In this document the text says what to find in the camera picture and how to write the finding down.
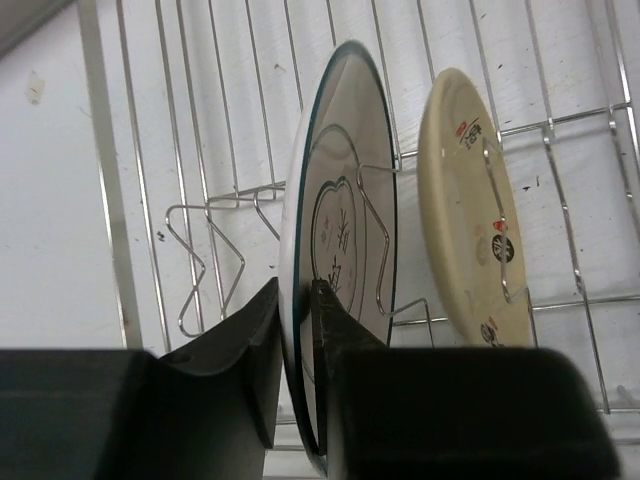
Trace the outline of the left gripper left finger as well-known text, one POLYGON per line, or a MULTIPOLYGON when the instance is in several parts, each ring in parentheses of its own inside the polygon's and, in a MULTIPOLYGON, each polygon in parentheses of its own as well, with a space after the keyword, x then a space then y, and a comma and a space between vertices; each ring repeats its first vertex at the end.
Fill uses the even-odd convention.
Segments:
POLYGON ((5 479, 259 479, 274 445, 278 282, 175 351, 5 350, 5 479))

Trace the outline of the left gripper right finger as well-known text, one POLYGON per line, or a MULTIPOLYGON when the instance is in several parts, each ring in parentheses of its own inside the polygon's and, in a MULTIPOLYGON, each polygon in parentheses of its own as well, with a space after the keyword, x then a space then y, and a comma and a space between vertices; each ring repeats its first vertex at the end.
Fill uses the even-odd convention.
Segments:
POLYGON ((585 379, 545 348, 391 348, 310 287, 331 479, 617 479, 585 379))

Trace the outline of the beige wooden plate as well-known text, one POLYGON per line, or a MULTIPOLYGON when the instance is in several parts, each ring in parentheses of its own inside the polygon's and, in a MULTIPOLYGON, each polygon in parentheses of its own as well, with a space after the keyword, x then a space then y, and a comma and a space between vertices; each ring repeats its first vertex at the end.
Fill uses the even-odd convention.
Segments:
POLYGON ((469 345, 532 344, 513 192, 496 130, 471 79, 440 72, 424 110, 418 201, 441 304, 469 345))

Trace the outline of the wire dish rack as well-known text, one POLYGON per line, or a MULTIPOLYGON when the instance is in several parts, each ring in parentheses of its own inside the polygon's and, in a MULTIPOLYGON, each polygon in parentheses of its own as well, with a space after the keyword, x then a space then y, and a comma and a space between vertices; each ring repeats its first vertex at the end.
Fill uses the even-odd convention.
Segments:
MULTIPOLYGON (((313 278, 328 282, 350 314, 383 340, 421 327, 431 344, 459 330, 452 298, 437 297, 428 279, 437 262, 421 260, 420 242, 398 239, 398 220, 414 198, 403 182, 425 158, 425 140, 406 142, 390 75, 398 71, 380 28, 380 3, 360 18, 375 35, 359 42, 343 1, 284 1, 284 45, 290 51, 284 94, 295 96, 299 130, 292 150, 277 154, 271 137, 275 110, 261 103, 264 152, 239 150, 239 132, 227 125, 228 147, 216 155, 205 147, 199 103, 192 83, 175 97, 171 56, 189 51, 186 3, 173 3, 176 26, 168 30, 163 5, 146 7, 158 36, 174 177, 196 168, 201 199, 187 195, 155 216, 149 204, 137 93, 130 69, 126 9, 115 2, 117 46, 124 68, 133 158, 147 242, 172 238, 188 258, 190 280, 183 297, 168 304, 162 275, 152 273, 158 320, 166 350, 179 332, 202 333, 204 289, 213 281, 218 312, 227 317, 253 274, 242 250, 214 214, 249 207, 282 249, 271 256, 281 270, 285 338, 297 349, 294 368, 304 379, 292 391, 292 411, 280 415, 278 431, 300 430, 283 451, 318 445, 319 410, 314 396, 311 328, 299 298, 313 278), (229 193, 211 185, 216 160, 233 173, 257 173, 248 189, 229 193)), ((483 313, 480 342, 499 346, 508 308, 521 313, 520 336, 554 339, 579 351, 594 386, 596 403, 622 449, 639 448, 639 335, 623 334, 639 323, 639 5, 635 1, 414 1, 420 46, 403 46, 404 66, 423 68, 433 82, 446 64, 464 70, 472 84, 464 100, 472 111, 462 145, 484 150, 486 180, 499 193, 505 218, 478 243, 496 280, 507 292, 483 298, 469 290, 483 313)))

